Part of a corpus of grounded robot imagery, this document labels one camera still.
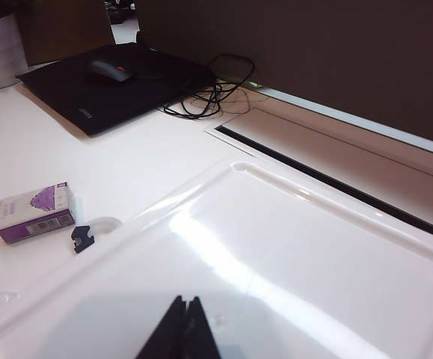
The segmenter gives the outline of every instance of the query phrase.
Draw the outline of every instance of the black object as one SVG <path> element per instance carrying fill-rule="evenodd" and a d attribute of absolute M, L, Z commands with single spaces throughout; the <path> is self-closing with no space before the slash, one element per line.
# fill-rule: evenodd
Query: black object
<path fill-rule="evenodd" d="M 213 84 L 211 90 L 202 91 L 201 93 L 193 95 L 195 99 L 198 99 L 206 103 L 203 110 L 198 113 L 189 111 L 186 108 L 184 101 L 181 102 L 181 107 L 183 109 L 183 112 L 178 112 L 176 110 L 173 110 L 169 105 L 163 106 L 163 112 L 176 117 L 187 118 L 190 120 L 199 120 L 201 118 L 205 118 L 217 114 L 219 111 L 221 111 L 221 103 L 226 98 L 231 96 L 231 94 L 235 90 L 237 90 L 241 85 L 243 85 L 249 79 L 249 77 L 254 72 L 256 67 L 254 65 L 254 62 L 250 58 L 245 58 L 243 56 L 238 56 L 234 54 L 220 54 L 209 62 L 208 67 L 211 67 L 212 64 L 217 62 L 217 60 L 219 59 L 232 59 L 232 60 L 242 61 L 246 65 L 249 65 L 248 71 L 246 72 L 242 80 L 240 80 L 239 82 L 216 82 Z"/>
<path fill-rule="evenodd" d="M 107 11 L 112 25 L 123 24 L 132 14 L 130 9 L 116 6 L 110 6 Z"/>
<path fill-rule="evenodd" d="M 137 77 L 121 83 L 88 78 L 88 64 L 96 59 L 118 64 Z M 139 43 L 103 46 L 17 77 L 90 136 L 215 82 L 207 67 Z"/>
<path fill-rule="evenodd" d="M 93 60 L 87 66 L 87 72 L 90 76 L 103 76 L 118 82 L 124 82 L 131 79 L 134 73 L 118 64 L 111 64 L 104 60 Z"/>
<path fill-rule="evenodd" d="M 200 299 L 177 296 L 136 359 L 221 359 Z"/>
<path fill-rule="evenodd" d="M 95 242 L 95 238 L 93 236 L 88 237 L 89 230 L 89 226 L 78 226 L 73 230 L 72 239 L 75 242 L 76 253 L 80 253 Z"/>
<path fill-rule="evenodd" d="M 350 195 L 351 197 L 360 200 L 361 202 L 369 204 L 370 206 L 379 209 L 380 211 L 385 212 L 388 215 L 392 215 L 394 218 L 397 218 L 400 221 L 403 221 L 407 224 L 410 224 L 413 227 L 419 228 L 420 230 L 423 230 L 433 235 L 432 223 L 426 222 L 423 219 L 418 218 L 415 215 L 412 215 L 411 213 L 405 212 L 391 204 L 379 200 L 378 198 L 373 197 L 370 194 L 367 194 L 366 192 L 362 192 L 357 188 L 351 187 L 350 185 L 346 185 L 344 182 L 341 182 L 333 177 L 328 176 L 327 174 L 315 170 L 314 168 L 311 168 L 298 161 L 295 161 L 294 159 L 291 159 L 290 157 L 285 156 L 282 153 L 274 151 L 267 146 L 259 144 L 251 140 L 250 138 L 240 135 L 238 132 L 234 132 L 233 130 L 228 129 L 227 127 L 219 126 L 216 128 L 216 130 L 225 134 L 226 136 L 229 136 L 239 142 L 242 142 L 243 144 L 248 145 L 249 147 L 254 148 L 255 150 L 260 151 L 261 153 L 264 153 L 267 156 L 272 157 L 273 159 L 278 160 L 279 162 L 284 163 L 285 165 L 288 165 L 304 174 L 307 174 L 308 176 L 311 176 L 312 178 L 321 181 L 326 185 L 330 185 L 331 187 L 338 189 L 341 192 L 344 192 Z"/>

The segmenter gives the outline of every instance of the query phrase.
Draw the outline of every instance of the black cable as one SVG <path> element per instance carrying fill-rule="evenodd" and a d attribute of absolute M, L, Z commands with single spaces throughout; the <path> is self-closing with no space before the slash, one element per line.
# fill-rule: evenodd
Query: black cable
<path fill-rule="evenodd" d="M 181 113 L 170 108 L 170 104 L 163 106 L 163 112 L 166 114 L 170 114 L 176 117 L 188 118 L 190 120 L 198 120 L 200 118 L 210 117 L 214 114 L 217 114 L 221 111 L 221 102 L 224 101 L 227 97 L 229 97 L 237 88 L 239 88 L 242 84 L 244 84 L 250 77 L 253 75 L 253 72 L 256 68 L 254 62 L 246 57 L 232 54 L 220 54 L 213 58 L 209 63 L 208 67 L 211 66 L 219 59 L 219 58 L 235 58 L 237 60 L 245 61 L 251 65 L 251 70 L 249 73 L 240 81 L 240 82 L 216 82 L 212 85 L 211 90 L 202 90 L 193 95 L 195 99 L 200 101 L 204 101 L 206 105 L 200 113 L 190 112 L 184 103 L 184 100 L 180 103 L 182 109 L 185 113 Z"/>

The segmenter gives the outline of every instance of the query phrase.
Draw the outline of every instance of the black mouse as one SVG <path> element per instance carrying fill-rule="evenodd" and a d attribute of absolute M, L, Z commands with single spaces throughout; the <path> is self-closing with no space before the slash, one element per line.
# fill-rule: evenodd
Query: black mouse
<path fill-rule="evenodd" d="M 111 64 L 104 60 L 92 60 L 88 63 L 86 73 L 94 77 L 107 78 L 116 82 L 125 82 L 135 74 L 126 67 Z"/>

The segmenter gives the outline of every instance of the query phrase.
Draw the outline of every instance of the desk surface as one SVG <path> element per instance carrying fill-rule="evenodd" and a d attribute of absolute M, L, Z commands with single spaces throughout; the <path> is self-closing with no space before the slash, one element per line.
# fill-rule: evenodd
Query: desk surface
<path fill-rule="evenodd" d="M 248 106 L 293 116 L 300 123 L 309 118 L 311 126 L 324 125 L 328 120 L 318 125 L 317 119 L 310 118 L 314 115 L 310 111 L 241 90 L 229 98 L 225 112 L 213 119 L 183 120 L 151 111 L 98 138 L 88 138 L 23 85 L 1 89 L 0 200 L 67 181 L 79 203 L 80 224 L 104 216 L 125 222 L 216 162 L 249 156 L 244 149 L 204 131 L 247 111 Z M 345 126 L 341 133 L 351 136 L 360 130 Z M 368 152 L 346 145 L 354 156 Z M 391 161 L 372 155 L 371 161 Z M 317 165 L 332 171 L 330 161 L 330 157 L 321 159 Z M 401 166 L 408 177 L 415 171 Z M 352 181 L 356 187 L 367 187 L 356 172 L 334 176 L 344 176 L 343 180 Z M 423 176 L 433 191 L 433 176 Z M 399 190 L 403 183 L 398 188 L 381 181 L 371 184 L 373 195 L 391 197 L 397 205 L 409 207 L 403 209 L 421 212 L 424 219 L 433 221 L 433 211 L 423 210 L 427 203 L 433 205 L 433 196 L 416 196 L 409 203 Z M 35 281 L 44 280 L 49 272 L 78 258 L 71 230 L 63 228 L 12 245 L 0 239 L 0 292 L 21 293 Z"/>
<path fill-rule="evenodd" d="M 0 358 L 134 358 L 176 295 L 225 359 L 433 359 L 433 236 L 248 156 L 0 309 Z"/>

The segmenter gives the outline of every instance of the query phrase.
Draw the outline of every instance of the purple box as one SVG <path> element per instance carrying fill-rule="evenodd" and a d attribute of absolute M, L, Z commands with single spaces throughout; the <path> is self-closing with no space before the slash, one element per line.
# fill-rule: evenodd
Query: purple box
<path fill-rule="evenodd" d="M 0 236 L 6 243 L 75 223 L 66 182 L 0 201 Z"/>

